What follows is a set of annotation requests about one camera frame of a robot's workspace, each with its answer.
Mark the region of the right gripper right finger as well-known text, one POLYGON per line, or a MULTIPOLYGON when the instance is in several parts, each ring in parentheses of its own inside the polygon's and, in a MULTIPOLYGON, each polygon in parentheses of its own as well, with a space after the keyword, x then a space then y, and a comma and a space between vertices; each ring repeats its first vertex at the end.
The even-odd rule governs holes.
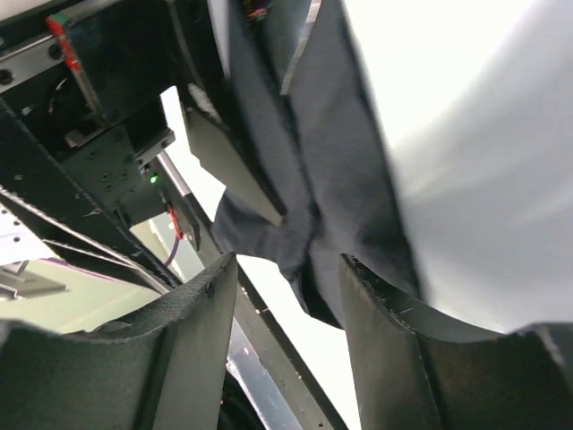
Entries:
POLYGON ((349 255, 339 279, 363 428, 571 428, 570 324, 488 331, 426 305, 349 255))

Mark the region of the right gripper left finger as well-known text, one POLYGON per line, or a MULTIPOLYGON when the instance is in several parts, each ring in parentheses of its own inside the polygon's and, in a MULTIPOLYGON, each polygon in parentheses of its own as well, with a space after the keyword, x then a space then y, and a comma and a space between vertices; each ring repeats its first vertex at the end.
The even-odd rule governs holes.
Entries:
POLYGON ((2 321, 2 428, 215 428, 236 277, 224 254, 109 331, 2 321))

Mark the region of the black paper napkin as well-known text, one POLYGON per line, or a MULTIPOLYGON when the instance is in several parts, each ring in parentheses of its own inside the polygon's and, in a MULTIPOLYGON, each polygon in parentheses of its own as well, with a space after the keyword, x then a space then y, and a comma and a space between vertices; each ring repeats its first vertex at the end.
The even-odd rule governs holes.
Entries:
POLYGON ((235 94, 250 155, 286 208, 274 226, 226 191, 211 232, 227 252, 274 262, 310 316, 341 328, 338 260, 357 257, 417 294, 381 135, 342 4, 321 4, 285 97, 278 95, 238 6, 229 9, 235 94))

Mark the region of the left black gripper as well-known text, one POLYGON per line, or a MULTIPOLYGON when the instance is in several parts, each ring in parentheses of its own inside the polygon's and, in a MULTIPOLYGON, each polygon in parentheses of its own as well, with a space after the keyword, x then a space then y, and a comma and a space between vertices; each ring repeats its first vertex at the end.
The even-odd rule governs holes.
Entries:
MULTIPOLYGON (((177 277, 133 233, 161 213, 199 237, 203 217, 166 161, 161 94, 196 83, 215 48, 204 1, 4 1, 1 201, 70 264, 145 287, 177 277)), ((191 153, 279 227, 270 192, 207 93, 187 86, 191 153)))

